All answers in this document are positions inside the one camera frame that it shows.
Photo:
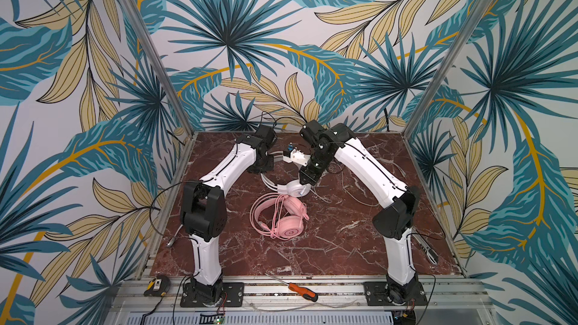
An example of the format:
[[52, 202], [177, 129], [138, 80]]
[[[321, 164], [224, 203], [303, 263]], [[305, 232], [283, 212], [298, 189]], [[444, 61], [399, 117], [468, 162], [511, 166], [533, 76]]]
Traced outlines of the white headphones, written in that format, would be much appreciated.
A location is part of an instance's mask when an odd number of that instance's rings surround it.
[[[272, 152], [274, 163], [281, 162], [283, 160], [283, 151], [276, 151]], [[304, 197], [311, 192], [312, 185], [311, 184], [301, 184], [300, 179], [295, 179], [293, 181], [288, 182], [287, 184], [275, 184], [268, 177], [265, 176], [264, 173], [260, 174], [262, 182], [265, 184], [267, 188], [270, 190], [282, 194], [282, 195], [289, 195], [291, 197]]]

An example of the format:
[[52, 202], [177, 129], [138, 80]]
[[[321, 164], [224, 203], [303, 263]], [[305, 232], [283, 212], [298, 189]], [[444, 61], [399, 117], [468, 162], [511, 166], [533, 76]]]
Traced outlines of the pink headphones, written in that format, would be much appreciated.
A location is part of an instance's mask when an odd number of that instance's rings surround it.
[[[273, 209], [271, 224], [260, 219], [260, 215]], [[288, 241], [301, 235], [305, 221], [309, 220], [306, 204], [296, 197], [279, 193], [267, 193], [251, 206], [250, 223], [260, 235], [271, 239]]]

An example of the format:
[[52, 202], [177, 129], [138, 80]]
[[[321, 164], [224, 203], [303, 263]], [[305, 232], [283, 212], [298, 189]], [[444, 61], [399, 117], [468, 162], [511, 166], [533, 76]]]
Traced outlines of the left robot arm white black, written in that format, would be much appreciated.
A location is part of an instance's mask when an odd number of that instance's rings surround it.
[[268, 151], [275, 139], [271, 126], [260, 125], [255, 133], [237, 138], [230, 153], [212, 171], [184, 183], [180, 221], [194, 256], [188, 298], [213, 305], [224, 296], [218, 238], [227, 223], [226, 196], [244, 172], [259, 174], [272, 168]]

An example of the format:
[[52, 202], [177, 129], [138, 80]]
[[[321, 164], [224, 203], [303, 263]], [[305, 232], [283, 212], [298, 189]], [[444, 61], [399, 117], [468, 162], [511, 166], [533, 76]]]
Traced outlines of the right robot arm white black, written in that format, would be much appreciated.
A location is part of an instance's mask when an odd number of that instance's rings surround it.
[[302, 126], [300, 135], [312, 149], [308, 162], [300, 169], [301, 184], [317, 185], [330, 163], [336, 160], [364, 183], [382, 207], [372, 223], [385, 241], [387, 298], [396, 305], [408, 303], [420, 285], [411, 251], [413, 217], [420, 190], [394, 177], [343, 123], [326, 129], [312, 120]]

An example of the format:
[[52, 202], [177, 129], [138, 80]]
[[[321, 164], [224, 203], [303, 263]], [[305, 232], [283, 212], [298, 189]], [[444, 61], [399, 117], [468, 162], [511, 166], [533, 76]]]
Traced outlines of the yellow black tape measure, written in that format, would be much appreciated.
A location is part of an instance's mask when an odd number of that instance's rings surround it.
[[156, 275], [144, 291], [146, 297], [164, 297], [171, 287], [171, 280], [166, 275]]

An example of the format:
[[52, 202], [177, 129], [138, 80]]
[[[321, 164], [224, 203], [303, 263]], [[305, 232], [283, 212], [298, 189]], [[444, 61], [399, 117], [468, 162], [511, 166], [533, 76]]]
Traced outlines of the left aluminium frame post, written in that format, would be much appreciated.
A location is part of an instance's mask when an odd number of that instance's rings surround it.
[[146, 28], [145, 22], [140, 14], [135, 0], [118, 0], [122, 9], [124, 10], [129, 23], [131, 24], [135, 35], [141, 42], [144, 54], [149, 59], [157, 77], [160, 80], [162, 88], [165, 90], [169, 103], [173, 106], [176, 112], [176, 117], [180, 124], [185, 129], [187, 137], [194, 136], [194, 130], [188, 121], [188, 116], [185, 114], [182, 105], [179, 102], [175, 88], [170, 81], [169, 75], [162, 63], [162, 60], [154, 46], [151, 35]]

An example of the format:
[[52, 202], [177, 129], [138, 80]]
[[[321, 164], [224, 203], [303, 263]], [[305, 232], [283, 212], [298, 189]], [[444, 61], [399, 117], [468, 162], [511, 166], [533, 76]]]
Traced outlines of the aluminium frame post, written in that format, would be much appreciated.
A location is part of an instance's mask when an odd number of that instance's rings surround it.
[[469, 14], [465, 19], [464, 25], [457, 34], [456, 39], [452, 45], [449, 47], [447, 55], [445, 55], [443, 58], [443, 61], [440, 64], [439, 69], [436, 71], [435, 76], [432, 78], [430, 85], [423, 92], [420, 102], [415, 107], [415, 111], [413, 112], [409, 123], [406, 125], [406, 128], [403, 131], [403, 137], [405, 139], [409, 139], [415, 132], [418, 126], [418, 122], [427, 111], [427, 107], [433, 100], [433, 97], [441, 86], [447, 72], [451, 69], [462, 48], [466, 45], [475, 28], [477, 28], [477, 25], [485, 16], [485, 13], [489, 6], [492, 4], [492, 1], [493, 0], [478, 0], [477, 3], [473, 6], [471, 14]]
[[173, 106], [176, 112], [176, 117], [180, 124], [185, 129], [187, 137], [194, 136], [194, 130], [188, 121], [188, 116], [185, 114], [182, 105], [179, 102], [175, 88], [170, 81], [169, 75], [162, 63], [162, 60], [154, 46], [151, 35], [146, 28], [145, 22], [140, 14], [135, 0], [118, 0], [122, 9], [124, 10], [129, 23], [131, 24], [135, 35], [141, 42], [144, 54], [149, 59], [157, 77], [160, 80], [162, 88], [165, 90], [169, 103]]

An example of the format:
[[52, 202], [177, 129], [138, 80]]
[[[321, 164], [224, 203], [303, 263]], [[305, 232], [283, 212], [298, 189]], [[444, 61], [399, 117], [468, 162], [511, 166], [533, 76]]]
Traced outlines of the orange handled screwdriver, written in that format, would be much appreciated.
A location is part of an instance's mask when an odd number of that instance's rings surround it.
[[313, 290], [309, 289], [308, 287], [300, 286], [293, 282], [281, 280], [281, 278], [276, 277], [274, 275], [267, 274], [267, 276], [282, 284], [285, 284], [289, 290], [291, 290], [294, 293], [297, 293], [299, 296], [310, 302], [317, 302], [319, 300], [319, 295]]

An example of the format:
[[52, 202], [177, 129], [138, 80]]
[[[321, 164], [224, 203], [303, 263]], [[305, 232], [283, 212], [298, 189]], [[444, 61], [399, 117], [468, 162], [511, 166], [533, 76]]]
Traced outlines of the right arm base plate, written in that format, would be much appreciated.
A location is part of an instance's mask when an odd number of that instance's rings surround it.
[[369, 306], [418, 306], [427, 305], [425, 291], [419, 281], [406, 285], [388, 281], [364, 282], [364, 296]]

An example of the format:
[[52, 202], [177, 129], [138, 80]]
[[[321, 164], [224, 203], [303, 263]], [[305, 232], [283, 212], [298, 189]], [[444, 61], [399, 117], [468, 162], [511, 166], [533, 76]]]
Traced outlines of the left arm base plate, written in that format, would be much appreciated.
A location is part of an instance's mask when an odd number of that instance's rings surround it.
[[198, 281], [184, 285], [180, 300], [181, 308], [209, 308], [224, 305], [225, 308], [240, 308], [243, 304], [245, 284], [218, 281], [209, 286]]

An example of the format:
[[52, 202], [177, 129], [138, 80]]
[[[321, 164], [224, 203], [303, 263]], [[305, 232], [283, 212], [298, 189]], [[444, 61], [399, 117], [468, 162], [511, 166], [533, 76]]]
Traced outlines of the aluminium front rail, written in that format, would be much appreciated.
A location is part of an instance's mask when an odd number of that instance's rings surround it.
[[[319, 295], [317, 302], [310, 302], [297, 293], [266, 275], [226, 276], [224, 281], [245, 284], [244, 299], [240, 308], [225, 308], [229, 311], [281, 311], [281, 310], [377, 310], [367, 305], [364, 282], [384, 281], [378, 275], [319, 275], [288, 276], [282, 280], [308, 287]], [[427, 305], [402, 306], [415, 310], [484, 309], [493, 308], [492, 301], [483, 283], [475, 278], [457, 275], [423, 275], [419, 281], [427, 297]], [[148, 281], [127, 281], [120, 286], [110, 305], [110, 312], [147, 311], [159, 305], [160, 311], [176, 310], [180, 307], [182, 290], [172, 287], [161, 302], [155, 297], [144, 296]]]

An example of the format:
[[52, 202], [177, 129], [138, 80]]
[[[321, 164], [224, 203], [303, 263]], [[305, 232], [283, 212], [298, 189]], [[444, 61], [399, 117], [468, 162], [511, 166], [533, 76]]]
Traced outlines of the right aluminium frame post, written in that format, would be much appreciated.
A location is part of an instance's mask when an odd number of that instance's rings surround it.
[[433, 100], [433, 97], [441, 86], [447, 72], [451, 69], [462, 48], [466, 45], [475, 28], [477, 28], [477, 25], [485, 16], [485, 13], [489, 6], [492, 4], [492, 1], [493, 0], [478, 0], [477, 3], [473, 6], [471, 14], [469, 14], [465, 19], [464, 25], [457, 34], [456, 39], [452, 45], [449, 47], [447, 55], [445, 55], [443, 58], [443, 61], [440, 64], [439, 69], [436, 71], [435, 76], [432, 78], [430, 85], [423, 92], [420, 102], [415, 107], [415, 111], [413, 112], [409, 123], [406, 125], [406, 128], [403, 131], [403, 137], [405, 139], [409, 139], [415, 132], [418, 126], [418, 122], [427, 111], [427, 107]]

